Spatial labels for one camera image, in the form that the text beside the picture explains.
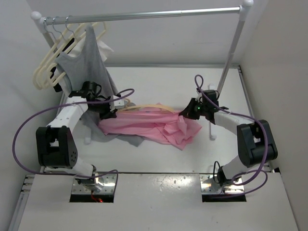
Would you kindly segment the pink t shirt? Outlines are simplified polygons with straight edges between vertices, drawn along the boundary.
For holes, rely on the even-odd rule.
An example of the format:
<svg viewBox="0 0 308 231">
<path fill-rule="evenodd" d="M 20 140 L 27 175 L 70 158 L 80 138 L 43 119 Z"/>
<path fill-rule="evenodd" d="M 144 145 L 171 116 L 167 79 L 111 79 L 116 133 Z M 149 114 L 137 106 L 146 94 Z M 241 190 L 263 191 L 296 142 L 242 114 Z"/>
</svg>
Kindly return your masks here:
<svg viewBox="0 0 308 231">
<path fill-rule="evenodd" d="M 105 135 L 135 135 L 180 150 L 192 143 L 202 129 L 198 122 L 179 115 L 179 112 L 154 108 L 119 112 L 115 118 L 101 120 L 98 127 Z"/>
</svg>

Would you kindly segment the beige plastic hanger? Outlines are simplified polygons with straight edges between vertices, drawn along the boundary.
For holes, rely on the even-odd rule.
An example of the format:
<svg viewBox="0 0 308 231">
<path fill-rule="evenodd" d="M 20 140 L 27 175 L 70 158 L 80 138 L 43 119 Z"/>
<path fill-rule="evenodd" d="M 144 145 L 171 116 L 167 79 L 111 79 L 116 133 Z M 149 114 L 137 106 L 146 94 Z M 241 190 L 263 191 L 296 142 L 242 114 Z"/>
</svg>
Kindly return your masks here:
<svg viewBox="0 0 308 231">
<path fill-rule="evenodd" d="M 174 113 L 176 111 L 172 107 L 169 107 L 169 106 L 166 106 L 166 105 L 163 105 L 163 104 L 160 104 L 160 103 L 158 103 L 158 104 L 130 105 L 129 103 L 131 103 L 131 101 L 128 98 L 126 98 L 125 100 L 128 102 L 128 104 L 124 108 L 119 109 L 118 110 L 119 112 L 136 111 L 136 110 L 144 109 L 144 108 L 157 108 L 157 109 L 160 109 L 160 111 L 167 111 L 167 112 L 171 112 L 171 113 Z"/>
</svg>

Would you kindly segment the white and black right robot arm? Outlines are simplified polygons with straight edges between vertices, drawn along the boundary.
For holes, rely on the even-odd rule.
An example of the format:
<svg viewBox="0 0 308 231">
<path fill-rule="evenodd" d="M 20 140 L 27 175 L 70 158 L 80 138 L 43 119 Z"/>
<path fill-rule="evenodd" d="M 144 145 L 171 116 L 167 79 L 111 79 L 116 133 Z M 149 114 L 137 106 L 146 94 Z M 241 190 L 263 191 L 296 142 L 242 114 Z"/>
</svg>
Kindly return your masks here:
<svg viewBox="0 0 308 231">
<path fill-rule="evenodd" d="M 223 127 L 237 137 L 237 156 L 228 164 L 220 166 L 216 176 L 220 186 L 234 184 L 234 180 L 251 173 L 251 182 L 261 172 L 264 164 L 278 156 L 278 150 L 266 120 L 232 113 L 227 107 L 220 107 L 216 90 L 198 91 L 180 115 L 191 120 L 205 117 L 211 124 Z"/>
</svg>

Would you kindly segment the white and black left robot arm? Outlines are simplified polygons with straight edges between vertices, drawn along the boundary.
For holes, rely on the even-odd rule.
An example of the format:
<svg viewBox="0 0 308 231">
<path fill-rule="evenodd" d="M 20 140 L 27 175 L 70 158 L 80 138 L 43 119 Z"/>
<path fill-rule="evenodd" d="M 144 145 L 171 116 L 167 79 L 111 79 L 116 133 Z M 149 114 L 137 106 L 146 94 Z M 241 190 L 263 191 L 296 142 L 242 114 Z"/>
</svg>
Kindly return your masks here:
<svg viewBox="0 0 308 231">
<path fill-rule="evenodd" d="M 43 167 L 63 170 L 77 176 L 78 184 L 86 187 L 98 186 L 103 178 L 98 177 L 96 167 L 84 162 L 78 157 L 77 147 L 72 132 L 78 121 L 90 110 L 101 115 L 115 115 L 115 107 L 110 104 L 87 104 L 99 102 L 100 99 L 110 100 L 100 93 L 102 87 L 86 81 L 80 90 L 72 91 L 66 99 L 65 106 L 56 118 L 46 127 L 39 127 L 36 131 L 38 162 Z"/>
</svg>

